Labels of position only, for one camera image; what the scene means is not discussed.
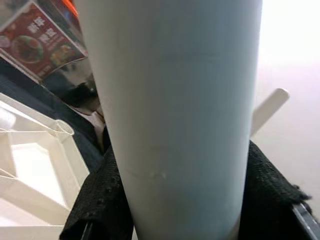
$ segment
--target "black fabric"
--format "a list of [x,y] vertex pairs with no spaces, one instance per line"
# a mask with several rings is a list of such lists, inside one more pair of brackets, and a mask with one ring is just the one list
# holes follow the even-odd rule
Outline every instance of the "black fabric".
[[[251,142],[239,240],[307,240],[291,211],[292,204],[307,199]],[[86,221],[94,222],[99,235],[91,240],[132,239],[133,223],[111,147],[100,169],[84,182],[60,239],[80,240]]]
[[309,197],[286,178],[250,142],[241,213],[240,240],[304,240],[292,212]]
[[94,127],[60,99],[36,84],[0,58],[0,93],[52,118],[61,119],[74,130],[74,141],[89,169],[97,169],[103,159]]
[[92,240],[132,238],[133,221],[111,147],[84,181],[60,239],[80,240],[86,222],[94,223]]

